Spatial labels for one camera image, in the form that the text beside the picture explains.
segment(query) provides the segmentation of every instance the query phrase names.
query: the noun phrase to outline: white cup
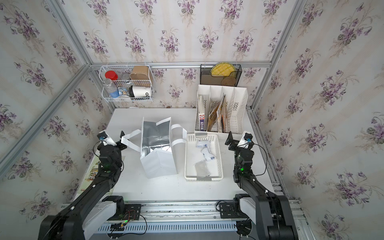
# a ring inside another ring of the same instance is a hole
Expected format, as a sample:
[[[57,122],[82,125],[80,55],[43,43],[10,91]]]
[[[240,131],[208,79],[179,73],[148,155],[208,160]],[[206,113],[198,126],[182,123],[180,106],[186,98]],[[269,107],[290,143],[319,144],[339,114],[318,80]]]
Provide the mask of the white cup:
[[[132,86],[133,95],[135,98],[150,98],[151,88]]]

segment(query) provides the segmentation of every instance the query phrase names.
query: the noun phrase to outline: white table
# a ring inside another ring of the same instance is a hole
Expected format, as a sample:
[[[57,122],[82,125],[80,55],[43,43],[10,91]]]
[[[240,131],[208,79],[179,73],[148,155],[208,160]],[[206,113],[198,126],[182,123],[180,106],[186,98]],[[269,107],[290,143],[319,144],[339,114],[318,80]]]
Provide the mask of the white table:
[[[196,109],[156,109],[156,108],[120,108],[115,109],[108,124],[106,132],[118,141],[120,132],[131,133],[141,129],[142,118],[145,121],[158,122],[164,118],[172,117],[172,124],[180,124],[188,133],[193,133],[196,120]],[[243,130],[250,131],[255,136],[247,114],[243,117]],[[127,148],[121,152],[125,156],[124,170],[114,187],[113,195],[123,196],[124,201],[183,201],[183,200],[229,200],[235,194],[245,193],[233,181],[234,152],[228,150],[224,144],[225,139],[219,137],[219,146],[222,157],[223,179],[217,182],[188,182],[184,178],[185,145],[176,153],[177,175],[169,175],[148,179],[141,165],[140,155],[137,151]],[[131,142],[140,146],[140,134],[131,138]],[[252,170],[255,175],[264,172],[265,164],[257,146],[252,149]],[[268,172],[258,176],[257,179],[268,190],[273,191]]]

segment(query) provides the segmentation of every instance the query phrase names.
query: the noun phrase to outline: yellow woven placemat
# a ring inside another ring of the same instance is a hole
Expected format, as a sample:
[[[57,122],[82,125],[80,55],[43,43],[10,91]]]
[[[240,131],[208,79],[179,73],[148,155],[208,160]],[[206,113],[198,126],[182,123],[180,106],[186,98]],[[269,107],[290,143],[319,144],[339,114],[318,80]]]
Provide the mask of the yellow woven placemat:
[[[229,76],[236,69],[230,63],[218,63],[211,69],[212,76]]]

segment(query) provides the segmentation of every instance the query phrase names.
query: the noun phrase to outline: plastic water bottle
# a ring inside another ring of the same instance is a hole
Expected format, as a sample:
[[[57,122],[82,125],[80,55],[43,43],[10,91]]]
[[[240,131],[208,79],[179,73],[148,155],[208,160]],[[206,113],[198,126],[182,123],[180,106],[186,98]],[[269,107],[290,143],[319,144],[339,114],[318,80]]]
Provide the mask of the plastic water bottle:
[[[109,93],[111,98],[118,98],[119,97],[119,90],[116,87],[116,85],[112,82],[111,79],[106,78],[105,82],[103,83],[104,89]]]

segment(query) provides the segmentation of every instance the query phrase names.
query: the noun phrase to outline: bag handle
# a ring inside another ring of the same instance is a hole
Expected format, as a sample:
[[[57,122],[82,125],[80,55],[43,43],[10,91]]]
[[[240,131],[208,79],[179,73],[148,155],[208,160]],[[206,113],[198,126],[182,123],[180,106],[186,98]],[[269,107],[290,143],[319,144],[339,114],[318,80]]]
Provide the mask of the bag handle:
[[[124,135],[121,137],[121,143],[124,144],[124,145],[127,145],[127,147],[130,147],[132,148],[133,150],[136,150],[138,152],[141,152],[141,148],[135,144],[133,144],[131,141],[129,141],[128,139],[130,139],[131,137],[133,136],[136,136],[138,134],[141,133],[141,130],[140,129],[137,129],[133,132],[131,132],[130,134],[127,134],[127,135]]]
[[[170,146],[173,147],[174,145],[178,144],[178,143],[187,143],[187,130],[185,130],[180,124],[173,124],[170,129],[174,129],[174,128],[177,128],[177,127],[181,127],[183,129],[183,138],[179,138],[179,139],[176,139],[174,140]]]

